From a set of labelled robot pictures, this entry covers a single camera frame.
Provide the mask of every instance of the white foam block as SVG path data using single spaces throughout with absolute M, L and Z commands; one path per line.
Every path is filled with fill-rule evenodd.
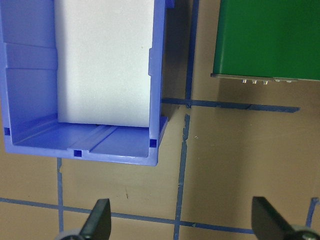
M 55 0 L 58 120 L 148 127 L 154 0 Z

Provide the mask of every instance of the blue painter's tape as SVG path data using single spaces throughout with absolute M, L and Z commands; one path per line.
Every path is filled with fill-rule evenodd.
M 182 200 L 184 195 L 184 184 L 185 184 L 185 171 L 186 171 L 186 161 L 187 161 L 187 139 L 189 137 L 189 126 L 190 126 L 190 116 L 188 114 L 184 117 L 185 126 L 182 133 L 182 147 L 181 147 L 181 157 L 180 157 L 180 169 L 179 169 L 179 183 L 178 183 L 178 193 L 177 201 L 175 207 L 175 223 L 173 239 L 179 239 L 180 231 L 180 219 L 182 210 Z
M 196 222 L 189 222 L 189 221 L 181 221 L 180 225 L 186 226 L 186 227 L 209 229 L 209 230 L 229 232 L 229 233 L 254 234 L 254 231 L 252 231 L 251 229 L 228 227 L 228 226 L 217 226 L 217 225 L 210 225 L 210 224 L 196 223 Z
M 41 202 L 35 202 L 35 201 L 16 200 L 16 199 L 3 198 L 3 197 L 0 197 L 0 202 L 8 203 L 8 204 L 18 204 L 18 205 L 25 205 L 25 206 L 31 206 L 31 207 L 45 208 L 45 209 L 56 209 L 56 210 L 58 209 L 58 206 L 54 205 L 54 204 L 47 204 L 47 203 L 41 203 Z
M 60 168 L 62 166 L 62 159 L 56 158 L 56 174 L 57 174 L 57 187 L 58 187 L 58 216 L 59 216 L 59 232 L 64 231 L 64 198 L 62 188 L 62 173 Z
M 117 213 L 117 212 L 111 213 L 111 216 L 115 217 L 115 218 L 121 218 L 121 219 L 133 219 L 133 220 L 162 223 L 162 224 L 174 224 L 175 223 L 175 220 L 172 220 L 172 219 L 151 217 L 151 216 L 131 215 L 131 214 L 124 214 L 124 213 Z
M 84 208 L 78 208 L 78 207 L 65 206 L 63 209 L 68 212 L 75 212 L 75 213 L 82 213 L 82 214 L 90 214 L 91 213 L 90 209 L 84 209 Z M 165 219 L 165 218 L 151 217 L 151 216 L 132 215 L 132 214 L 125 214 L 125 213 L 117 213 L 117 212 L 112 212 L 111 217 L 121 218 L 121 219 L 147 221 L 147 222 L 154 222 L 154 223 L 162 223 L 162 224 L 174 224 L 175 223 L 175 220 L 172 220 L 172 219 Z
M 0 197 L 0 202 L 59 210 L 58 205 L 41 203 L 41 202 L 34 202 L 34 201 L 24 201 L 24 200 L 16 200 L 16 199 Z M 63 210 L 68 211 L 68 212 L 83 213 L 83 214 L 90 214 L 92 211 L 91 209 L 70 207 L 70 206 L 64 206 Z M 186 227 L 193 227 L 193 228 L 200 228 L 200 229 L 208 229 L 208 230 L 213 230 L 213 231 L 232 232 L 232 233 L 241 233 L 241 234 L 253 234 L 253 231 L 251 229 L 228 227 L 228 226 L 217 226 L 217 225 L 210 225 L 210 224 L 189 222 L 189 221 L 172 220 L 172 219 L 159 218 L 159 217 L 140 216 L 140 215 L 125 214 L 125 213 L 117 213 L 117 212 L 111 213 L 111 216 L 114 218 L 132 219 L 132 220 L 147 221 L 147 222 L 162 223 L 162 224 L 174 224 L 175 226 L 176 225 L 186 226 Z
M 72 206 L 63 206 L 63 210 L 68 211 L 68 212 L 81 213 L 81 214 L 90 214 L 91 213 L 90 209 L 72 207 Z
M 280 113 L 291 113 L 291 114 L 298 112 L 300 110 L 300 107 L 297 107 L 297 106 L 260 105 L 260 104 L 221 102 L 221 101 L 189 100 L 189 99 L 179 99 L 179 98 L 163 98 L 161 102 L 163 104 L 177 104 L 177 105 L 199 106 L 199 107 L 209 107 L 209 108 L 280 112 Z
M 310 206 L 309 206 L 309 210 L 308 210 L 308 214 L 306 216 L 306 222 L 305 222 L 305 226 L 311 228 L 311 224 L 312 224 L 312 217 L 314 215 L 315 212 L 315 207 L 317 204 L 319 204 L 319 198 L 317 197 L 313 197 L 311 198 L 310 201 Z
M 189 41 L 189 54 L 188 54 L 186 82 L 185 82 L 185 99 L 187 100 L 191 99 L 191 94 L 192 94 L 192 80 L 193 80 L 193 74 L 194 74 L 198 14 L 199 14 L 199 0 L 193 0 L 190 41 Z

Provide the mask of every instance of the blue tape grid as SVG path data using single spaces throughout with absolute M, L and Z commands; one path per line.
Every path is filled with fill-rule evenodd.
M 185 99 L 163 98 L 162 103 L 186 105 L 187 108 L 190 108 L 191 106 L 200 106 L 200 107 L 211 107 L 211 108 L 228 108 L 228 109 L 239 109 L 239 110 L 284 112 L 284 113 L 295 113 L 300 110 L 299 107 L 292 107 L 292 106 L 275 106 L 275 105 L 260 105 L 260 104 L 192 100 L 191 99 L 192 81 L 193 81 L 193 72 L 194 72 L 194 59 L 195 59 L 198 13 L 199 13 L 199 0 L 194 0 L 193 6 L 192 6 L 189 53 L 188 53 L 187 73 L 186 73 L 186 84 L 185 84 Z M 182 141 L 182 147 L 181 147 L 180 169 L 179 169 L 179 180 L 178 180 L 179 182 L 178 182 L 178 193 L 177 193 L 175 219 L 172 220 L 172 219 L 124 214 L 124 213 L 117 213 L 117 212 L 111 213 L 111 216 L 115 217 L 115 218 L 122 218 L 122 219 L 132 219 L 132 220 L 138 220 L 138 221 L 172 224 L 172 225 L 174 225 L 174 233 L 173 233 L 174 240 L 179 239 L 180 226 L 208 229 L 208 230 L 213 230 L 213 231 L 223 231 L 223 232 L 230 232 L 230 233 L 254 234 L 251 229 L 211 225 L 211 224 L 189 222 L 189 221 L 181 221 L 182 201 L 183 201 L 183 191 L 184 191 L 184 181 L 185 181 L 185 170 L 186 170 L 186 159 L 187 159 L 187 142 L 186 141 L 187 141 L 188 135 L 189 135 L 189 125 L 190 125 L 190 116 L 186 115 L 185 116 L 185 128 L 183 129 L 183 141 Z M 91 212 L 91 210 L 84 209 L 84 208 L 64 206 L 64 203 L 63 203 L 63 180 L 62 180 L 62 173 L 60 172 L 61 166 L 62 166 L 62 159 L 58 157 L 57 158 L 58 205 L 33 202 L 33 201 L 10 199 L 10 198 L 3 198 L 3 197 L 0 197 L 0 202 L 58 210 L 59 231 L 62 232 L 64 230 L 64 211 L 89 214 Z M 307 215 L 307 219 L 306 219 L 306 225 L 309 227 L 311 226 L 311 223 L 312 223 L 312 217 L 313 217 L 313 213 L 314 213 L 316 205 L 319 205 L 319 199 L 312 198 L 311 203 L 310 203 L 310 207 L 309 207 L 309 211 L 308 211 L 308 215 Z
M 3 197 L 0 197 L 0 202 L 32 206 L 32 207 L 38 207 L 38 208 L 55 209 L 55 210 L 58 210 L 60 207 L 59 205 L 54 205 L 54 204 L 25 201 L 25 200 L 16 200 L 16 199 L 3 198 Z M 83 214 L 91 213 L 91 209 L 70 207 L 70 206 L 64 206 L 63 211 L 83 213 Z M 117 213 L 117 212 L 111 213 L 111 216 L 114 218 L 132 219 L 132 220 L 147 221 L 147 222 L 162 223 L 162 224 L 174 224 L 174 225 L 179 224 L 181 226 L 193 227 L 193 228 L 199 228 L 199 229 L 209 229 L 209 230 L 224 231 L 224 232 L 231 232 L 231 233 L 253 234 L 251 229 L 210 225 L 210 224 L 203 224 L 203 223 L 189 222 L 189 221 L 176 221 L 172 219 L 159 218 L 159 217 L 140 216 L 140 215 L 133 215 L 133 214 Z

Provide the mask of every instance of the green box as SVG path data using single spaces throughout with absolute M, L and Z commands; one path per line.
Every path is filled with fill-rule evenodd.
M 212 76 L 320 80 L 320 0 L 221 0 Z

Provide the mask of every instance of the blue plastic bin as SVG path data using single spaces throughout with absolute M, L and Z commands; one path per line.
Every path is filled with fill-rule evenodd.
M 174 0 L 154 0 L 146 128 L 59 123 L 54 1 L 0 0 L 0 87 L 6 151 L 157 165 L 168 122 L 160 115 L 161 83 L 166 8 L 172 7 Z

